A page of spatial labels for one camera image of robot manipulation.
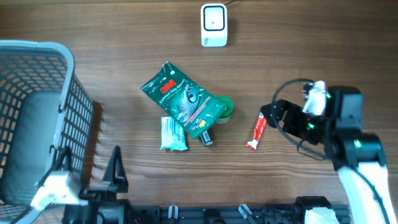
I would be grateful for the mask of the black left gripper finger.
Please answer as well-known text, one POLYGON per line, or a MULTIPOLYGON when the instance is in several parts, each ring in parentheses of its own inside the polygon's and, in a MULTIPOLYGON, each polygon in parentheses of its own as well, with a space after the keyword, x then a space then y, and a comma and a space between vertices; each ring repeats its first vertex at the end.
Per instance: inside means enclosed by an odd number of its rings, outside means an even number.
POLYGON ((105 170, 102 183, 117 193, 128 193, 129 183, 124 170, 121 148, 115 146, 105 170))
POLYGON ((53 163, 52 167, 46 173, 48 177, 52 171, 60 170, 63 168, 66 171, 72 171, 72 151, 69 146, 62 149, 57 160, 53 163))

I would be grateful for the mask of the green lidded jar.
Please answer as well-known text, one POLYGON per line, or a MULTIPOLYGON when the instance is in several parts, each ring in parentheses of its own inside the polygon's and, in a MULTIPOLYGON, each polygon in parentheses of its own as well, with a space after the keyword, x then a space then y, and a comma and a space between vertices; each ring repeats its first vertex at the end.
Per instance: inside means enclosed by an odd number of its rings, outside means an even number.
POLYGON ((223 114, 217 119, 216 123, 224 124, 230 120, 234 110, 234 104, 232 99, 228 96, 219 96, 218 99, 226 105, 226 109, 223 114))

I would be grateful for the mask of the green glove package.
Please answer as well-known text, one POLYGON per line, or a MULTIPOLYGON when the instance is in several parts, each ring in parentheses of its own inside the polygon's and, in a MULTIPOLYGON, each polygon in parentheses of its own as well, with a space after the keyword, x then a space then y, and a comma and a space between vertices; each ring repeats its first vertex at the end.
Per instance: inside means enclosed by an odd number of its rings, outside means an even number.
POLYGON ((170 62, 163 64, 141 90, 193 139, 212 127, 227 109, 225 103, 170 62))

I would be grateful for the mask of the green white small tube box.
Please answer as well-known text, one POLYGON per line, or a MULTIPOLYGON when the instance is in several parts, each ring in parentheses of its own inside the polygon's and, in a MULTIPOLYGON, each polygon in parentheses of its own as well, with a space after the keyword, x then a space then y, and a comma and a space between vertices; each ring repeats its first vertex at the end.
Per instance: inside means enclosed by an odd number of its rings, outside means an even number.
POLYGON ((201 136, 201 141, 203 143, 204 146, 210 146, 213 144, 213 135, 212 135, 212 129, 207 129, 206 131, 204 131, 201 136))

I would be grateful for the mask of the mint wet wipes pack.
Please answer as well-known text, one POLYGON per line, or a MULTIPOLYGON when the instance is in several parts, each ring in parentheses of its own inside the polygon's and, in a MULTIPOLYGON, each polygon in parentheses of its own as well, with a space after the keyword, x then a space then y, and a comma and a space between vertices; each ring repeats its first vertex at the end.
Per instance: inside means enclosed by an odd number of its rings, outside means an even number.
POLYGON ((172 117, 161 117, 160 150, 185 151, 188 149, 185 131, 172 117))

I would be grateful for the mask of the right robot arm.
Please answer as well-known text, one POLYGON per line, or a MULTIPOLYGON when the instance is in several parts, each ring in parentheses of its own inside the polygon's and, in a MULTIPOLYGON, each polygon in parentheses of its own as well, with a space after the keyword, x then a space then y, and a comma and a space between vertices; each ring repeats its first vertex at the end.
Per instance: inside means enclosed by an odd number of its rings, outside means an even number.
POLYGON ((363 95, 352 86, 304 87, 305 104, 278 99, 261 107, 298 153, 329 160, 337 171, 356 223, 396 223, 387 159, 378 135, 363 132, 363 95))

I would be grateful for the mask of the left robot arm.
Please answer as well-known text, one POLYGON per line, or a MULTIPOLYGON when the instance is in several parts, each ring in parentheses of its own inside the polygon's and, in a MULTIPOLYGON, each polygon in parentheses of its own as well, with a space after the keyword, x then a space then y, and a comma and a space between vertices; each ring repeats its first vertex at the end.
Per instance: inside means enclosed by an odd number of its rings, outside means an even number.
POLYGON ((121 148, 115 146, 103 176, 105 188, 84 190, 80 193, 86 205, 66 205, 63 224, 139 224, 141 219, 128 199, 118 199, 127 193, 129 183, 124 170, 121 148))

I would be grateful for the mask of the white barcode scanner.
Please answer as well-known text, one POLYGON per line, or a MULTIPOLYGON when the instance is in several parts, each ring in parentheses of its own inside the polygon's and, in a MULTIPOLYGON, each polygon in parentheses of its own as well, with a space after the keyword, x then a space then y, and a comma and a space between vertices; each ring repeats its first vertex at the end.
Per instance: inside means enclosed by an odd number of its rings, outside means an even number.
POLYGON ((228 41, 228 10, 225 4, 202 5, 201 45, 203 47, 224 47, 228 41))

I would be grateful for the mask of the grey plastic mesh basket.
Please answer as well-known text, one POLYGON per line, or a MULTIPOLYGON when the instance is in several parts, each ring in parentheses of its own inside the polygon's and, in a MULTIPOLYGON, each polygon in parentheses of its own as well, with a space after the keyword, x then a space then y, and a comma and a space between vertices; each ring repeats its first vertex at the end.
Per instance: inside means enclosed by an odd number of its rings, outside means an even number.
POLYGON ((1 41, 1 222, 30 223, 37 183, 62 151, 83 174, 94 108, 75 59, 56 42, 1 41))

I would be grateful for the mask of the black mounting rail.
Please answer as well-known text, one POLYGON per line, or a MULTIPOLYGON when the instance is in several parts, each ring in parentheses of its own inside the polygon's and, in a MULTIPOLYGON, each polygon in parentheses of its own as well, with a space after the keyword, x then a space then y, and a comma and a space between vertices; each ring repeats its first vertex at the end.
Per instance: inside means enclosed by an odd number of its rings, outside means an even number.
POLYGON ((134 206, 139 218, 136 223, 187 223, 205 224, 217 218, 225 223, 283 224, 303 223, 304 211, 298 205, 272 204, 250 206, 251 216, 244 218, 238 207, 178 207, 176 212, 169 212, 168 207, 134 206))

